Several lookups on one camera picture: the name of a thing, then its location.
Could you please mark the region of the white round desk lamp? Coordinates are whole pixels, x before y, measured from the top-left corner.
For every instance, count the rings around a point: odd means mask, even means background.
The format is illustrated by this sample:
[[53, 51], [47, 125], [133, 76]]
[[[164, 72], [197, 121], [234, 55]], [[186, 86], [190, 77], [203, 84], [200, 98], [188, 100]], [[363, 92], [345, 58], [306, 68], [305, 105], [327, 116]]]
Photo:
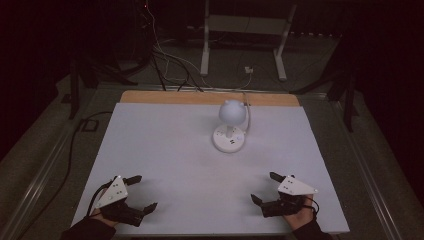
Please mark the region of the white round desk lamp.
[[225, 100], [219, 109], [222, 124], [212, 134], [214, 146], [224, 153], [238, 152], [245, 143], [245, 131], [240, 126], [245, 122], [247, 109], [238, 100]]

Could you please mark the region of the white table mat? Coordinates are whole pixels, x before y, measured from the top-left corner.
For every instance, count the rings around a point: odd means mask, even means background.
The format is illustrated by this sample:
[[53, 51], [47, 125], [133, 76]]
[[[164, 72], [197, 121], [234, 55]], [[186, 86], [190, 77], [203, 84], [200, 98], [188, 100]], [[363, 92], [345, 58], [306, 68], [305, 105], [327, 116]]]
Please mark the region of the white table mat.
[[141, 176], [127, 203], [156, 210], [120, 236], [275, 235], [289, 232], [280, 217], [265, 218], [251, 197], [277, 199], [269, 175], [293, 175], [317, 189], [321, 229], [349, 226], [301, 107], [254, 106], [243, 148], [223, 153], [212, 143], [216, 105], [116, 105], [74, 218], [82, 219], [93, 193], [111, 178]]

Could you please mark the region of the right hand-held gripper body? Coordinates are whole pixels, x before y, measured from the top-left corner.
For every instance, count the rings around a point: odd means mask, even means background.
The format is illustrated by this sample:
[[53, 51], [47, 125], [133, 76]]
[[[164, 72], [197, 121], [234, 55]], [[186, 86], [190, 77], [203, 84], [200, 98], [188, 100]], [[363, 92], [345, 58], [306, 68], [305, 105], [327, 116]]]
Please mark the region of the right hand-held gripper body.
[[275, 201], [263, 202], [260, 207], [265, 218], [296, 214], [304, 207], [305, 197], [318, 192], [317, 189], [297, 180], [292, 175], [285, 177], [282, 183], [278, 182], [279, 198]]

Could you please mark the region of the person's left hand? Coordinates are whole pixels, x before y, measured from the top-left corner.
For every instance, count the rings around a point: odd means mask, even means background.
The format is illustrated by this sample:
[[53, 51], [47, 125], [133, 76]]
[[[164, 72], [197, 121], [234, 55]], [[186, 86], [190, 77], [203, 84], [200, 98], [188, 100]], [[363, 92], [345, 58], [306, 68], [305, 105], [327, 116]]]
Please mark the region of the person's left hand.
[[98, 221], [100, 221], [100, 222], [102, 222], [102, 223], [104, 223], [104, 224], [106, 224], [107, 226], [112, 227], [112, 228], [114, 228], [114, 227], [117, 225], [117, 222], [115, 222], [115, 221], [111, 221], [111, 220], [109, 220], [109, 219], [105, 218], [105, 217], [102, 215], [101, 211], [100, 211], [99, 209], [97, 209], [97, 208], [95, 208], [95, 209], [92, 211], [92, 213], [89, 215], [89, 217], [90, 217], [91, 219], [98, 220]]

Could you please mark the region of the black tripod stand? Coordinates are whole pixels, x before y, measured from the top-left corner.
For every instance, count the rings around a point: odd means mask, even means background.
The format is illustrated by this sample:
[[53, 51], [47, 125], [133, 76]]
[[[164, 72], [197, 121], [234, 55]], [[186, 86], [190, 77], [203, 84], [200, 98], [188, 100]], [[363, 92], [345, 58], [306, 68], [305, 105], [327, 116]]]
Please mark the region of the black tripod stand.
[[319, 86], [332, 83], [326, 96], [330, 102], [344, 98], [343, 123], [349, 132], [353, 131], [352, 116], [354, 112], [354, 92], [356, 78], [354, 76], [354, 62], [356, 58], [350, 50], [351, 40], [344, 35], [335, 47], [321, 76], [314, 82], [291, 90], [291, 94], [302, 95]]
[[123, 85], [135, 86], [136, 83], [132, 82], [122, 75], [108, 69], [104, 64], [94, 60], [87, 55], [76, 55], [70, 58], [70, 119], [74, 119], [80, 108], [80, 86], [82, 82], [85, 87], [96, 88], [99, 84], [94, 71], [99, 70], [111, 77], [113, 80]]

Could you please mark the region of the white metal stand frame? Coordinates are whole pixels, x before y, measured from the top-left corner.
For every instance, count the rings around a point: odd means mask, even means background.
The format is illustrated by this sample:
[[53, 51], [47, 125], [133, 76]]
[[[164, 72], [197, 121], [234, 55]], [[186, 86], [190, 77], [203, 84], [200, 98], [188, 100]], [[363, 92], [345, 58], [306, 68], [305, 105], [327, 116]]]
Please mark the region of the white metal stand frame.
[[288, 39], [297, 4], [290, 4], [290, 9], [284, 19], [216, 15], [210, 13], [210, 0], [205, 0], [203, 51], [200, 63], [200, 75], [206, 77], [209, 71], [210, 32], [249, 33], [261, 35], [279, 35], [280, 44], [273, 50], [275, 66], [280, 81], [287, 80], [283, 63], [283, 50]]

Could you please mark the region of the person's right hand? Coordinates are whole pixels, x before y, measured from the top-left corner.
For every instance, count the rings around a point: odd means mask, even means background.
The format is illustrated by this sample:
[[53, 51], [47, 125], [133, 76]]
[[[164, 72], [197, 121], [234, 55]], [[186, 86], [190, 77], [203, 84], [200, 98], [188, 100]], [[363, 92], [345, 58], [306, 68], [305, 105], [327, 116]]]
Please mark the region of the person's right hand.
[[284, 220], [288, 223], [292, 230], [297, 230], [308, 224], [314, 219], [313, 196], [307, 195], [304, 201], [304, 207], [292, 215], [284, 215]]

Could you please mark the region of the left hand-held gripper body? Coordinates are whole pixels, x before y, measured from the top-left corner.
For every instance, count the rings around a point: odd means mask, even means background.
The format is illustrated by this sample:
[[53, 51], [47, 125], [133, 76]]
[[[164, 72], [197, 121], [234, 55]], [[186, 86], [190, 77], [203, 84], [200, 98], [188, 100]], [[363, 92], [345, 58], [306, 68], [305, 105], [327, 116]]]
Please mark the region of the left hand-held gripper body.
[[106, 185], [106, 191], [99, 198], [95, 207], [102, 215], [115, 222], [138, 227], [143, 219], [143, 212], [129, 207], [125, 201], [128, 197], [127, 185], [123, 177], [116, 176]]

